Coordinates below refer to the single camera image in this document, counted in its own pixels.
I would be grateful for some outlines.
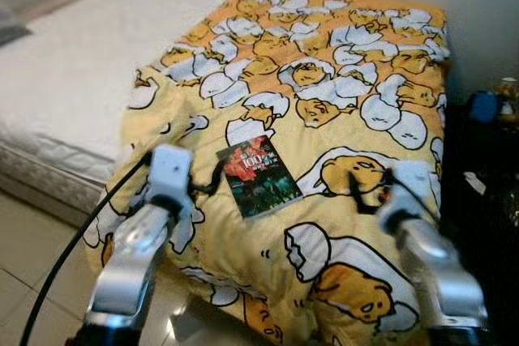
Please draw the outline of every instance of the book cover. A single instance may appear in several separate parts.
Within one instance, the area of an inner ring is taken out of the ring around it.
[[[242,216],[262,216],[302,197],[266,135],[249,139],[217,153],[225,160],[225,177]]]

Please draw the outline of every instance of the yellow comforter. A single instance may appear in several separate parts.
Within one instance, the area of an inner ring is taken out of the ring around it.
[[[356,212],[347,173],[377,204],[381,169],[425,160],[427,201],[439,206],[447,57],[444,13],[429,6],[228,0],[137,71],[126,155],[107,189],[159,143],[192,150],[194,181],[208,182],[218,151],[267,135],[304,198],[244,220],[223,182],[174,230],[170,261],[196,293],[275,343],[318,334],[343,346],[419,344],[418,306],[393,239]],[[98,264],[146,175],[85,234]]]

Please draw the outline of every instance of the white mattress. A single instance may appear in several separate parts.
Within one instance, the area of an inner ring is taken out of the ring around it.
[[[0,143],[105,182],[134,69],[224,0],[80,0],[0,48]]]

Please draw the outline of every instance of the pillow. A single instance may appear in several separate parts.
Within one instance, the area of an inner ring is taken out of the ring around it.
[[[11,10],[0,4],[0,46],[30,33]]]

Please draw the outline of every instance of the blue object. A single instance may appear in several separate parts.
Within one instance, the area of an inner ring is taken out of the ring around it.
[[[491,92],[476,92],[469,99],[469,119],[492,123],[500,113],[501,99]]]

